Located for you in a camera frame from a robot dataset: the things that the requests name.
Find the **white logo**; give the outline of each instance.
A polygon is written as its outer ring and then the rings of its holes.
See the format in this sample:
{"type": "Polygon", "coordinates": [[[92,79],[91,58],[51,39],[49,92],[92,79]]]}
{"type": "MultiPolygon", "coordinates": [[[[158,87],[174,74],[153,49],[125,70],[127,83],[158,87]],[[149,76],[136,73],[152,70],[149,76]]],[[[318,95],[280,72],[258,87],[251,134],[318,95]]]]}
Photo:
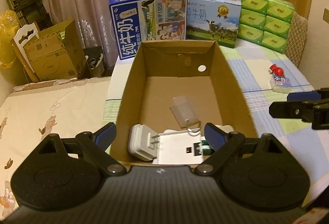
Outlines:
{"type": "Polygon", "coordinates": [[[163,169],[163,168],[159,168],[159,169],[157,169],[157,173],[159,173],[159,174],[163,174],[163,173],[165,173],[166,171],[163,169]]]}

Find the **checkered tablecloth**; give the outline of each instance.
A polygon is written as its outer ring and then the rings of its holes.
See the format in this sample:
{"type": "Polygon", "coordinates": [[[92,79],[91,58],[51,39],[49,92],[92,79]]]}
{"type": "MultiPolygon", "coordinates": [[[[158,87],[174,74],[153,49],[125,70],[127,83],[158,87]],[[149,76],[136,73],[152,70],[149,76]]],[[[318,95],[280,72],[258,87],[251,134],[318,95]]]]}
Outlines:
{"type": "MultiPolygon", "coordinates": [[[[272,133],[300,162],[310,176],[311,188],[304,202],[314,200],[329,184],[329,132],[314,131],[299,119],[273,119],[269,105],[287,100],[287,94],[273,92],[269,84],[269,67],[284,69],[294,92],[312,91],[313,87],[283,54],[238,39],[234,49],[220,46],[243,91],[257,134],[272,133]]],[[[118,60],[106,100],[103,124],[116,122],[121,98],[132,60],[118,60]]]]}

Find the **qr code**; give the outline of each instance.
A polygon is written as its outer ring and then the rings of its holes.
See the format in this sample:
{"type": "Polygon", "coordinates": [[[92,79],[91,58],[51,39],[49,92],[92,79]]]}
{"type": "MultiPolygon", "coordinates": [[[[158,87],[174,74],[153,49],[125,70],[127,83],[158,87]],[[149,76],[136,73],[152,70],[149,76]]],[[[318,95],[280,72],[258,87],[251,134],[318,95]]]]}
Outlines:
{"type": "Polygon", "coordinates": [[[69,76],[73,76],[75,73],[74,73],[73,70],[69,70],[69,71],[68,71],[68,74],[69,74],[69,76]]]}

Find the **red candy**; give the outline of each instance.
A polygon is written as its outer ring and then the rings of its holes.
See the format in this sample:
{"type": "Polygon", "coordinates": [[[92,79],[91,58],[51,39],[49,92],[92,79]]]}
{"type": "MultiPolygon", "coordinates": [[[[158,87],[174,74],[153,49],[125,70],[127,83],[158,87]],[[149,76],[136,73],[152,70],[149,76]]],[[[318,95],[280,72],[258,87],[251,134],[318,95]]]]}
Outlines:
{"type": "Polygon", "coordinates": [[[271,67],[269,69],[273,72],[273,74],[280,76],[280,77],[285,77],[283,69],[278,67],[276,64],[271,65],[271,67]]]}

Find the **yellow plastic bag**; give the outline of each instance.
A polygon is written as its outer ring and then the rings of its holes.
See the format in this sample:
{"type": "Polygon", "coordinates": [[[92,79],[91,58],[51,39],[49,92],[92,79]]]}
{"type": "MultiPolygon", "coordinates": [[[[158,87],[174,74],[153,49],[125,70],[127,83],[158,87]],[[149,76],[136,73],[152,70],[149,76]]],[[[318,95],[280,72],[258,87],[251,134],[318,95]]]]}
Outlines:
{"type": "Polygon", "coordinates": [[[11,68],[16,59],[11,39],[19,30],[19,20],[15,12],[7,10],[0,15],[0,68],[11,68]]]}

